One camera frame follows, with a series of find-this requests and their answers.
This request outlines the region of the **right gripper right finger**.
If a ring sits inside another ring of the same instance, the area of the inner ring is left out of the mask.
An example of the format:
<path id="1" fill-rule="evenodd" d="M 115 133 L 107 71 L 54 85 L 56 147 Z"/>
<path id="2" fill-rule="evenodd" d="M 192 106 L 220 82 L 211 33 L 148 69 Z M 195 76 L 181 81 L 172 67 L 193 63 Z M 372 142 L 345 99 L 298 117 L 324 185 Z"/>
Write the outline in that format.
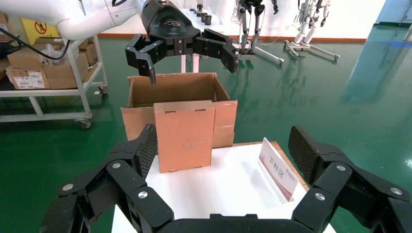
<path id="1" fill-rule="evenodd" d="M 321 233 L 343 208 L 372 233 L 411 232 L 412 197 L 406 189 L 358 167 L 339 147 L 313 139 L 302 126 L 291 128 L 288 149 L 309 186 L 293 221 Z"/>

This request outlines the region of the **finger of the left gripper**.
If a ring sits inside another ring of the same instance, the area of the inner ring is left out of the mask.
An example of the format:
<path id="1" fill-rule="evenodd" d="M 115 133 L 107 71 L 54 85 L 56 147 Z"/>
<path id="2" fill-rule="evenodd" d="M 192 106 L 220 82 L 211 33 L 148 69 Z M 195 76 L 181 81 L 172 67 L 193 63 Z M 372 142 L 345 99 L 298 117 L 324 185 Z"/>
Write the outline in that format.
<path id="1" fill-rule="evenodd" d="M 154 64 L 166 56 L 166 43 L 163 40 L 151 41 L 142 34 L 136 34 L 125 47 L 127 64 L 138 70 L 140 76 L 156 84 Z"/>
<path id="2" fill-rule="evenodd" d="M 193 38 L 193 51 L 196 54 L 220 59 L 231 72 L 238 69 L 239 60 L 232 38 L 211 29 L 205 29 Z"/>

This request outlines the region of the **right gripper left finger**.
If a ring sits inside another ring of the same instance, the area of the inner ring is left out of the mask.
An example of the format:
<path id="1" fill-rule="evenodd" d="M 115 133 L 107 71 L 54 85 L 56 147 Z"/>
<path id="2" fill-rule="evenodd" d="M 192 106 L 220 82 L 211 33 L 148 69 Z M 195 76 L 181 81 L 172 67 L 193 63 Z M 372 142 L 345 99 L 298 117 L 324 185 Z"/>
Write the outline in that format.
<path id="1" fill-rule="evenodd" d="M 101 164 L 63 183 L 39 232 L 88 233 L 112 206 L 136 232 L 160 231 L 174 220 L 174 212 L 146 182 L 156 154 L 156 128 L 147 124 L 138 138 L 116 145 Z"/>

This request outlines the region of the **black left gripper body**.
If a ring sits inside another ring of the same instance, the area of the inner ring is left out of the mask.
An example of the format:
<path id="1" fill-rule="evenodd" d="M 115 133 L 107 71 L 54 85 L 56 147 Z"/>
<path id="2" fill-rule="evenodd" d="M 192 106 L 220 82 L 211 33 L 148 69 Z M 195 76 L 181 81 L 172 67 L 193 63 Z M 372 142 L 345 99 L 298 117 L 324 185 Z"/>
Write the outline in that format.
<path id="1" fill-rule="evenodd" d="M 193 44 L 201 31 L 171 1 L 146 1 L 141 19 L 150 41 L 156 44 L 161 55 L 194 53 Z"/>

